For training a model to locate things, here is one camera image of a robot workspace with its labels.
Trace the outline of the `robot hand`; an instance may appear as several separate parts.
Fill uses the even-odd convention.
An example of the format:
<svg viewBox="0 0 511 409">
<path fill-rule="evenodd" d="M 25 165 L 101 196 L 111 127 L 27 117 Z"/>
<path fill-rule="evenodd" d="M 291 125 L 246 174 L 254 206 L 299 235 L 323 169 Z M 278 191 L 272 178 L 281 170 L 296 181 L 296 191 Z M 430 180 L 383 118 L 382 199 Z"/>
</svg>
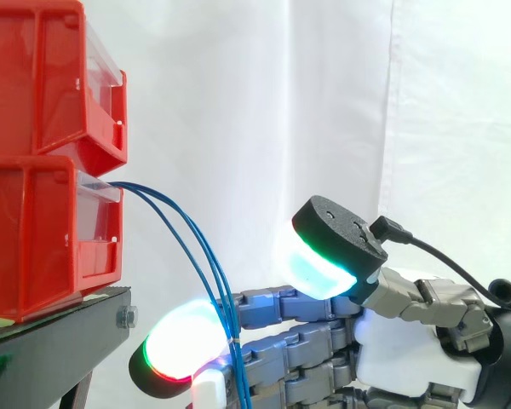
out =
<svg viewBox="0 0 511 409">
<path fill-rule="evenodd" d="M 414 237 L 311 197 L 279 239 L 285 285 L 234 293 L 207 239 L 207 300 L 166 314 L 129 360 L 145 394 L 194 408 L 456 408 L 477 397 L 495 329 L 480 291 L 386 267 Z"/>
</svg>

